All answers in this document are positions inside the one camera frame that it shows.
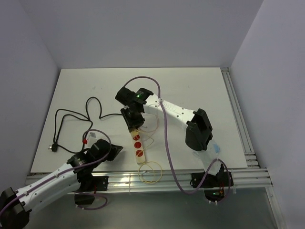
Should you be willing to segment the yellow charger plug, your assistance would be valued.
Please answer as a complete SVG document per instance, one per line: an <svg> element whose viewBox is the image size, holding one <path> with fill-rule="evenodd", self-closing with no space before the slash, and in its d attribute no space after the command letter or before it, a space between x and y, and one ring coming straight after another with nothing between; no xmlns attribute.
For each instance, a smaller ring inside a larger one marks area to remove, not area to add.
<svg viewBox="0 0 305 229"><path fill-rule="evenodd" d="M133 134L133 135L138 135L139 134L139 132L138 132L138 130L133 130L133 131L131 131L131 134Z"/></svg>

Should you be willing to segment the beige red power strip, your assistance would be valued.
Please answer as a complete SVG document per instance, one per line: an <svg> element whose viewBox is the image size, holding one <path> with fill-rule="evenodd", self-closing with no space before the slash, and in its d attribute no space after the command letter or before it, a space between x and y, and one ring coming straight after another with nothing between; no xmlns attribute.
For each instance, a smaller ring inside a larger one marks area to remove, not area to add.
<svg viewBox="0 0 305 229"><path fill-rule="evenodd" d="M146 162L142 138L141 138L140 134L138 134L138 135L131 134L131 137L132 137L132 143L133 143L136 163L138 165L141 165Z"/></svg>

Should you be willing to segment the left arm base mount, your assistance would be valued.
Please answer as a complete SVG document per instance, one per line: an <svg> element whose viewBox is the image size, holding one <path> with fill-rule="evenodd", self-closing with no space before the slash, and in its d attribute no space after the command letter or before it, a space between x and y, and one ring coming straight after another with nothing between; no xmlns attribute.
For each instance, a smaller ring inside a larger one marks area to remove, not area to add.
<svg viewBox="0 0 305 229"><path fill-rule="evenodd" d="M77 206L88 208L97 199L99 191L106 191L108 187L108 176L92 176L83 182L74 194L74 203Z"/></svg>

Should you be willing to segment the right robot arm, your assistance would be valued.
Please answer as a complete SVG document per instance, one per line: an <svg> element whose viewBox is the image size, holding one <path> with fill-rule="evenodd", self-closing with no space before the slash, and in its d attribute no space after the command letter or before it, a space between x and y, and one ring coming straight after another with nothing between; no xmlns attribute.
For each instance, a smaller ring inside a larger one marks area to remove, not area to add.
<svg viewBox="0 0 305 229"><path fill-rule="evenodd" d="M171 120L185 132L186 145L198 152L202 162L209 165L209 169L206 171L207 183L217 186L222 181L224 165L218 158L219 149L212 141L212 125L205 110L199 108L194 111L179 107L144 88L133 92L122 87L115 99L124 106L121 114L132 136L147 133L141 129L145 122L143 114L154 115L157 128L160 124L159 118L163 117L165 148L169 150L167 121Z"/></svg>

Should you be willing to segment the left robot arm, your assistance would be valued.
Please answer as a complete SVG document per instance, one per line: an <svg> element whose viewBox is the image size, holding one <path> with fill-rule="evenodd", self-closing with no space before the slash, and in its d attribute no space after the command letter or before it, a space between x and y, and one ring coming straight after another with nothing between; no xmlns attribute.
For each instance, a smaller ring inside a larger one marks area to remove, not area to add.
<svg viewBox="0 0 305 229"><path fill-rule="evenodd" d="M90 148L74 154L54 172L31 185L14 190L9 187L0 195L0 227L22 229L30 215L70 192L90 190L93 170L105 161L113 161L123 146L99 139Z"/></svg>

